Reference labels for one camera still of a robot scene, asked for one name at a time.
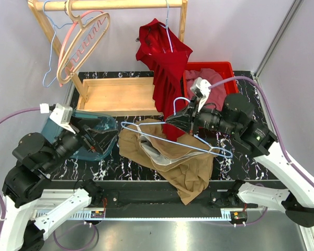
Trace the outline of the tan garment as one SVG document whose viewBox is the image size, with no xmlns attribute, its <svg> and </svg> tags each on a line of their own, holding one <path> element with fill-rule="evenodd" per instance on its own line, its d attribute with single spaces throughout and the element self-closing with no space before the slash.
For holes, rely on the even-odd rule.
<svg viewBox="0 0 314 251">
<path fill-rule="evenodd" d="M 189 134 L 176 142 L 165 142 L 163 126 L 155 119 L 138 122 L 139 127 L 127 125 L 119 133 L 119 153 L 133 162 L 157 171 L 177 189 L 183 204 L 187 205 L 208 187 L 214 158 L 213 150 L 204 153 L 187 145 L 208 150 L 209 147 Z"/>
</svg>

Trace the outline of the red pleated skirt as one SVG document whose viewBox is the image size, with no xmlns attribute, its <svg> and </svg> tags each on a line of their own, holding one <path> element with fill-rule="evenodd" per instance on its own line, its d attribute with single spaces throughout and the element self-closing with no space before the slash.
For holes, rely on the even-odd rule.
<svg viewBox="0 0 314 251">
<path fill-rule="evenodd" d="M 181 79 L 193 51 L 156 18 L 139 28 L 139 42 L 136 60 L 154 72 L 152 98 L 166 119 L 174 114 L 174 99 L 182 97 Z"/>
</svg>

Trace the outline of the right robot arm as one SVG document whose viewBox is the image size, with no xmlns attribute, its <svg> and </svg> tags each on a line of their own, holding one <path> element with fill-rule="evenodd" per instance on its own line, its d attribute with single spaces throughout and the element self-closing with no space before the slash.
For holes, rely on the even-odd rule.
<svg viewBox="0 0 314 251">
<path fill-rule="evenodd" d="M 314 177 L 288 159 L 277 136 L 252 118 L 253 111 L 253 104 L 238 93 L 226 96 L 221 111 L 200 108 L 197 98 L 193 97 L 185 108 L 169 116 L 166 123 L 190 134 L 204 128 L 229 135 L 235 146 L 270 170 L 286 187 L 266 188 L 237 180 L 227 194 L 232 207 L 258 204 L 285 213 L 298 225 L 313 227 Z"/>
</svg>

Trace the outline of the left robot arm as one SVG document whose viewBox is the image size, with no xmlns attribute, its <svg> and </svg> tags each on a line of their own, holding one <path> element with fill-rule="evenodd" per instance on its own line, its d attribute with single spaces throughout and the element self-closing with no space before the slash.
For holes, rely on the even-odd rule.
<svg viewBox="0 0 314 251">
<path fill-rule="evenodd" d="M 118 129 L 98 130 L 99 119 L 71 118 L 72 131 L 62 129 L 53 142 L 41 133 L 25 135 L 13 150 L 16 165 L 8 172 L 2 192 L 4 210 L 0 216 L 0 250 L 40 250 L 45 240 L 82 208 L 103 202 L 103 189 L 84 181 L 64 202 L 49 213 L 32 219 L 32 213 L 54 173 L 80 148 L 105 153 Z"/>
</svg>

